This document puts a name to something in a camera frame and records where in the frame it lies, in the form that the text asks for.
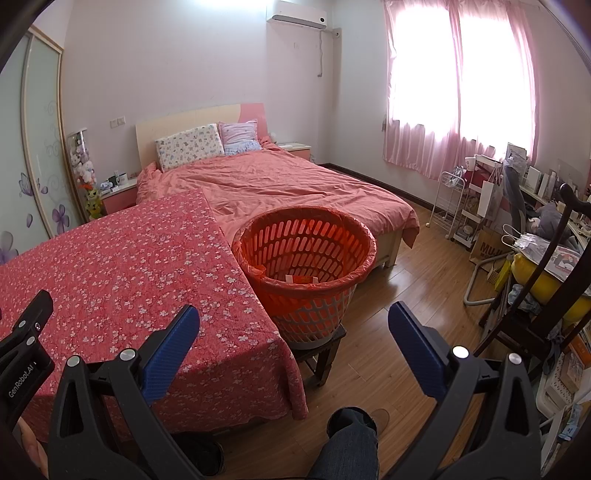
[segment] plastic basket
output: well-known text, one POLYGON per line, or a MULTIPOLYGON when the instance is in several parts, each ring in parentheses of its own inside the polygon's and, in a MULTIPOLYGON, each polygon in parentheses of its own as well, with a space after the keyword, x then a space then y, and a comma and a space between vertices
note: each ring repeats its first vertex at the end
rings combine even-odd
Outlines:
POLYGON ((232 252, 288 345, 310 349, 328 342, 340 325, 356 285, 374 264, 376 243, 346 213, 299 206, 250 220, 236 233, 232 252), (319 282, 289 284, 286 275, 319 282))

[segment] wooden floor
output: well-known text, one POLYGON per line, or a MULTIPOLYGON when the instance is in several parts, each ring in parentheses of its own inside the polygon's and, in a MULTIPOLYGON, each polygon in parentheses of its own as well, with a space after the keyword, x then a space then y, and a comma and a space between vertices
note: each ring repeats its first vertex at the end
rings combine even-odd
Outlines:
MULTIPOLYGON (((358 286, 343 319, 341 341, 327 384, 306 392, 310 413, 303 421, 291 416, 221 435, 226 472, 220 479, 302 476, 308 473, 326 442, 326 422, 337 409, 358 406, 389 411, 391 420, 379 440, 381 474, 404 452, 432 411, 435 402, 421 392, 387 325, 387 308, 406 302, 420 322, 435 327, 451 345, 473 349, 485 307, 466 308, 462 298, 474 265, 469 253, 444 238, 439 227, 425 228, 430 212, 413 205, 421 232, 413 249, 401 245, 397 264, 377 268, 358 286)), ((493 296, 480 273, 472 298, 493 296)), ((475 419, 478 399, 447 461, 457 457, 475 419)))

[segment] frosted glass door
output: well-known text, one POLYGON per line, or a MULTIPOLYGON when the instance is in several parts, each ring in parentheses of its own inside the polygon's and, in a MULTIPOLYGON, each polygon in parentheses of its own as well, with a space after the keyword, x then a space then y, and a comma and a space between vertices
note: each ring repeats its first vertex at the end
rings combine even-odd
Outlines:
POLYGON ((41 214, 53 235, 81 224, 64 163, 57 110, 59 53, 33 37, 24 91, 25 149, 39 179, 41 214))
POLYGON ((37 209, 21 141, 21 85, 29 37, 0 73, 0 265, 49 239, 37 209))

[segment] stool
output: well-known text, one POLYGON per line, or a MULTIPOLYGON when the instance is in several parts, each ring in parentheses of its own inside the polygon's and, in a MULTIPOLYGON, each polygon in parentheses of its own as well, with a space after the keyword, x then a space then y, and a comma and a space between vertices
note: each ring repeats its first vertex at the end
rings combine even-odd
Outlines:
POLYGON ((345 335, 347 335, 347 330, 339 325, 332 338, 324 345, 310 350, 292 350, 295 361, 299 364, 305 362, 312 370, 313 375, 304 380, 305 387, 321 387, 326 383, 332 362, 336 357, 336 351, 339 349, 339 343, 345 335))

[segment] pink curtain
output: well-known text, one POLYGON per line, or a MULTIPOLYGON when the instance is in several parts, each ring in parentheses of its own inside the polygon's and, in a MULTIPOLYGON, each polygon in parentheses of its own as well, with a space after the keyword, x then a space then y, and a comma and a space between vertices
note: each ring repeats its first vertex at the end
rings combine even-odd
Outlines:
POLYGON ((522 8, 501 0, 385 0, 384 159, 438 179, 508 142, 537 153, 537 90, 522 8))

